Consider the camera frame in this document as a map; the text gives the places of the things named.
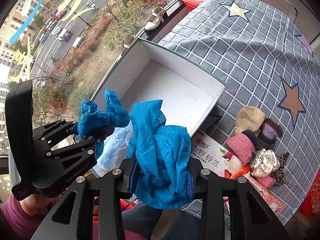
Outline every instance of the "pink sponge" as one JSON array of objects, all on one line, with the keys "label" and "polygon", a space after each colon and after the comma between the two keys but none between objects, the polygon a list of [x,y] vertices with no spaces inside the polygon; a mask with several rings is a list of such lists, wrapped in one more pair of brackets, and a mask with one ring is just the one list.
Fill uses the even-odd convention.
[{"label": "pink sponge", "polygon": [[272,187],[273,184],[276,182],[276,180],[270,175],[263,178],[255,177],[255,179],[257,179],[265,187]]}]

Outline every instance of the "purple sleeve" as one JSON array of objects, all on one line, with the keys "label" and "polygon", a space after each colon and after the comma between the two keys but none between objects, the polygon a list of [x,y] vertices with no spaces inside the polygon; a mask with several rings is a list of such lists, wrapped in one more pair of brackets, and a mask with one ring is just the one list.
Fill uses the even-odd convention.
[{"label": "purple sleeve", "polygon": [[1,206],[1,211],[13,229],[21,238],[30,239],[42,220],[44,215],[30,216],[23,211],[20,202],[11,194],[7,201]]}]

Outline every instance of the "gray tablecloth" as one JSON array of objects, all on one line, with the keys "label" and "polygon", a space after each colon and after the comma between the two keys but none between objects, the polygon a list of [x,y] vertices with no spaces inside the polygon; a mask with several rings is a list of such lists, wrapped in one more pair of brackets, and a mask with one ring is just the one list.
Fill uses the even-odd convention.
[{"label": "gray tablecloth", "polygon": [[[290,153],[286,184],[272,191],[286,204],[278,216],[286,223],[308,192],[320,159],[319,61],[299,29],[284,13],[258,0],[205,0],[159,44],[227,83],[201,126],[216,141],[225,144],[244,105],[258,107],[282,127],[284,135],[274,149],[277,155]],[[286,109],[283,101],[296,86],[301,105]],[[201,205],[196,200],[184,210],[200,216]],[[225,226],[230,228],[226,208]]]}]

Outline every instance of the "beige star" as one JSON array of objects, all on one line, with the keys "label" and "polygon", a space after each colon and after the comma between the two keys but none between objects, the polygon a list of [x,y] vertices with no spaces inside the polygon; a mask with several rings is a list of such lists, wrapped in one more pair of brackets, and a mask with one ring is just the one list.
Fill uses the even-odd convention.
[{"label": "beige star", "polygon": [[232,2],[231,6],[225,5],[225,4],[222,4],[222,6],[229,10],[229,17],[240,16],[242,19],[249,22],[249,19],[245,14],[248,12],[251,12],[251,10],[247,10],[247,9],[239,7],[234,1]]},{"label": "beige star", "polygon": [[292,125],[294,128],[298,120],[298,114],[306,113],[306,110],[299,99],[298,83],[290,87],[289,84],[283,78],[281,78],[281,81],[285,91],[285,96],[278,104],[278,107],[290,112],[292,118]]}]

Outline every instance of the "beige shoe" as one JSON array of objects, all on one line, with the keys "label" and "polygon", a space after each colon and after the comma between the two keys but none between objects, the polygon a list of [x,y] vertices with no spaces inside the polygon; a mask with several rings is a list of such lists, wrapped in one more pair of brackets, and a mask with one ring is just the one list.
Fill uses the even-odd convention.
[{"label": "beige shoe", "polygon": [[153,32],[156,28],[158,28],[161,25],[161,23],[164,21],[164,18],[166,17],[166,11],[161,6],[158,6],[152,12],[144,29],[146,30],[146,32]]},{"label": "beige shoe", "polygon": [[134,44],[134,42],[138,39],[138,37],[136,35],[131,35],[129,38],[127,38],[123,44],[123,49],[122,52],[120,53],[117,62],[119,61],[119,59],[125,54],[125,52],[131,47],[132,44]]}]

